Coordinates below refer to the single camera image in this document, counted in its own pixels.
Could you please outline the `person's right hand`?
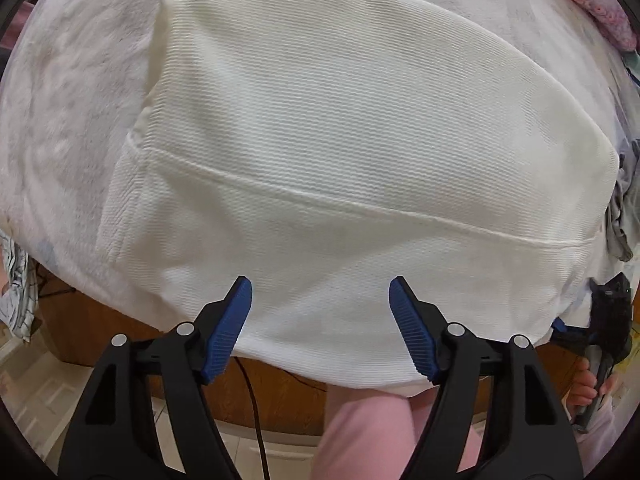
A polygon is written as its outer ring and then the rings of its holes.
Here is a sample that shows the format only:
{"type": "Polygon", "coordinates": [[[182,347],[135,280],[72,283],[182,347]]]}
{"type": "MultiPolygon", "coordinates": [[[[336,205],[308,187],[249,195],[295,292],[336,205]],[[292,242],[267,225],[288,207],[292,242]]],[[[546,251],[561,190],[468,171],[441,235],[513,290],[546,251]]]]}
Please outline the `person's right hand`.
{"type": "Polygon", "coordinates": [[[598,396],[606,396],[613,391],[618,382],[618,375],[613,373],[599,388],[597,377],[590,372],[590,362],[586,358],[579,358],[576,370],[570,383],[565,399],[565,405],[570,416],[574,416],[578,408],[585,408],[592,404],[598,396]]]}

